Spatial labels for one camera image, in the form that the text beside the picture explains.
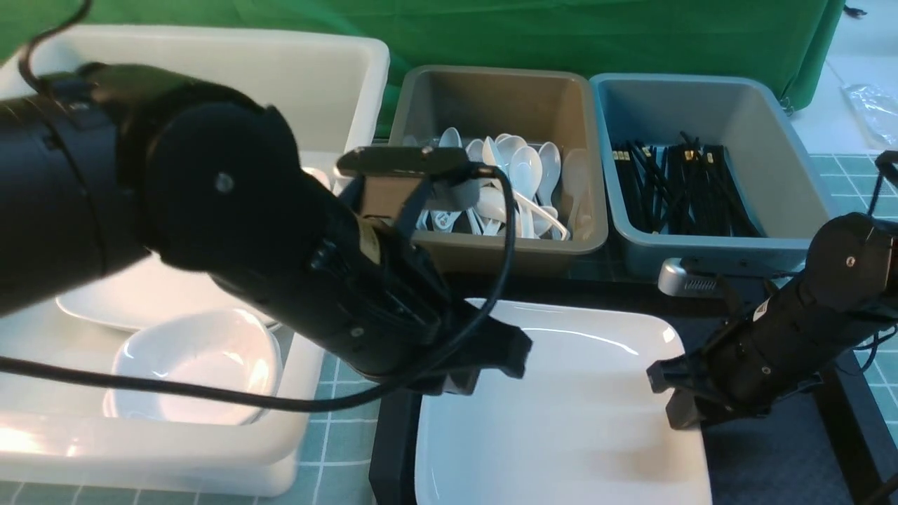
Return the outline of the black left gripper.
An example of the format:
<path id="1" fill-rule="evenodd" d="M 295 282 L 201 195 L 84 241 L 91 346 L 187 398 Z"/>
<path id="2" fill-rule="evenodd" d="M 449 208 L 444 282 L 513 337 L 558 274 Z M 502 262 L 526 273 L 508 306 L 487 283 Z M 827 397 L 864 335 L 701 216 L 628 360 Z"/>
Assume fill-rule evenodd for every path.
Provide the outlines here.
<path id="1" fill-rule="evenodd" d="M 235 224 L 215 246 L 214 281 L 344 359 L 363 376 L 394 380 L 424 362 L 475 321 L 478 310 L 451 294 L 423 250 L 394 228 L 362 220 L 317 182 L 286 196 L 244 203 L 241 188 L 222 198 Z M 463 370 L 417 377 L 423 396 L 471 396 L 481 370 L 522 379 L 532 339 L 488 317 L 463 345 Z"/>

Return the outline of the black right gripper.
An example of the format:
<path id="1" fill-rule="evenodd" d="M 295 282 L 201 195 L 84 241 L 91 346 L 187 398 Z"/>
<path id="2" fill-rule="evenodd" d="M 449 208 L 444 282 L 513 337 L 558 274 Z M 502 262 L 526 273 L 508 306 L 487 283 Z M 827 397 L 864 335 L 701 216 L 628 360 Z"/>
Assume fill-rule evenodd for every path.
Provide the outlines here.
<path id="1" fill-rule="evenodd" d="M 765 415 L 824 368 L 822 319 L 802 274 L 743 310 L 699 351 L 708 399 L 734 415 Z"/>

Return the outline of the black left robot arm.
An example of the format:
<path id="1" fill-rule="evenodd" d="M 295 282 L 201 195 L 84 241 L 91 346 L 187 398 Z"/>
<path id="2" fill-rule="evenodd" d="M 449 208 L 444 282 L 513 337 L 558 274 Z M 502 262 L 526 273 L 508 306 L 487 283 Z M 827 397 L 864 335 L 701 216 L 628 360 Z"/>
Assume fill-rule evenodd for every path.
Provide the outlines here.
<path id="1" fill-rule="evenodd" d="M 375 382 L 525 374 L 529 336 L 453 294 L 410 233 L 308 175 L 275 107 L 138 65 L 39 89 L 2 102 L 2 314 L 154 253 Z"/>

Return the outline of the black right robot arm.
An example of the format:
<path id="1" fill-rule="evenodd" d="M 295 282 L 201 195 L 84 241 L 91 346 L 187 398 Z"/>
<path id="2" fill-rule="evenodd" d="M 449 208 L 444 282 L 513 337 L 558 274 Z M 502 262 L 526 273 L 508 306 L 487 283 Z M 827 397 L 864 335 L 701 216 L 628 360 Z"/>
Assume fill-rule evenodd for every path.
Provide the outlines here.
<path id="1" fill-rule="evenodd" d="M 732 284 L 745 265 L 686 259 L 692 271 L 715 274 L 729 314 L 705 345 L 647 369 L 653 393 L 671 391 L 666 411 L 674 428 L 766 416 L 777 400 L 814 386 L 839 355 L 896 326 L 896 224 L 873 215 L 885 182 L 896 182 L 896 153 L 879 154 L 875 164 L 866 213 L 824 224 L 802 271 L 786 275 L 781 288 L 769 269 L 748 275 L 768 294 L 756 307 Z"/>

